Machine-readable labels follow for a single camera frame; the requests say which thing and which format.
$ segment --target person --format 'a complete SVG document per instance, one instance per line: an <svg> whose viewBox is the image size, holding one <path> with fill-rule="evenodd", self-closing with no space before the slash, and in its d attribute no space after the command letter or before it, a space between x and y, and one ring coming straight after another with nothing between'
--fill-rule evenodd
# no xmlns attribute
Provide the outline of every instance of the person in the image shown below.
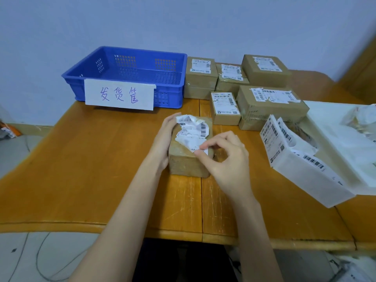
<svg viewBox="0 0 376 282"><path fill-rule="evenodd" d="M168 147L179 114L164 119L115 213L70 282L132 280L158 181L168 165ZM209 146L223 148L227 159L219 163L209 158L203 152ZM243 281L283 281L260 204L252 193L249 155L244 144L233 132L224 132L205 141L194 154L231 201L238 226Z"/></svg>

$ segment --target blue plastic basket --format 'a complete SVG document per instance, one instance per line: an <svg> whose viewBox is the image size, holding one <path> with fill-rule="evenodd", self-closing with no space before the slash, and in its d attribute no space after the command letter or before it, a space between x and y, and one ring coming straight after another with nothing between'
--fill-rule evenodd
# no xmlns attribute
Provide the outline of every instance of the blue plastic basket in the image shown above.
<svg viewBox="0 0 376 282"><path fill-rule="evenodd" d="M121 47L99 47L62 77L76 100L85 101L86 78L155 84L154 107L181 108L187 55Z"/></svg>

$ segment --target person's left arm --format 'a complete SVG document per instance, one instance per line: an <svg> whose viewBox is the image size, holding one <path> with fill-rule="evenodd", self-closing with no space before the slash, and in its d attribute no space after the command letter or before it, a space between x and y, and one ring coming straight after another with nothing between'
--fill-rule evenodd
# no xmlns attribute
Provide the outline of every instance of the person's left arm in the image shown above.
<svg viewBox="0 0 376 282"><path fill-rule="evenodd" d="M159 178L168 165L167 151L175 117L179 114L163 121L118 208L73 272L70 282L131 281Z"/></svg>

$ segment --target person's right hand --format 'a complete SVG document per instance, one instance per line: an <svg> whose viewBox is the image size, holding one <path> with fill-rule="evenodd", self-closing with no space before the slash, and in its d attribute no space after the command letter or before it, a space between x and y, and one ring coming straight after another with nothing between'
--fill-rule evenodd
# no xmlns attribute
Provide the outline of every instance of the person's right hand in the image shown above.
<svg viewBox="0 0 376 282"><path fill-rule="evenodd" d="M207 156L202 150L209 146L224 148L228 156L226 160L219 163ZM230 199L253 196L249 179L249 154L244 144L232 131L220 133L208 139L194 154L214 176L219 187Z"/></svg>

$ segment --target person's left hand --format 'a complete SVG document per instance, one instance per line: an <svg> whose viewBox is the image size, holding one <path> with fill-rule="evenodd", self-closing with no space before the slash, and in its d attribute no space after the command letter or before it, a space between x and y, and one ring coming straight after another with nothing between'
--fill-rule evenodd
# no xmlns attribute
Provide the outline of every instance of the person's left hand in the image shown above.
<svg viewBox="0 0 376 282"><path fill-rule="evenodd" d="M165 169L168 165L167 151L171 142L172 129L176 125L176 116L180 115L181 113L175 113L163 120L162 127L150 148L149 155L158 161L162 169Z"/></svg>

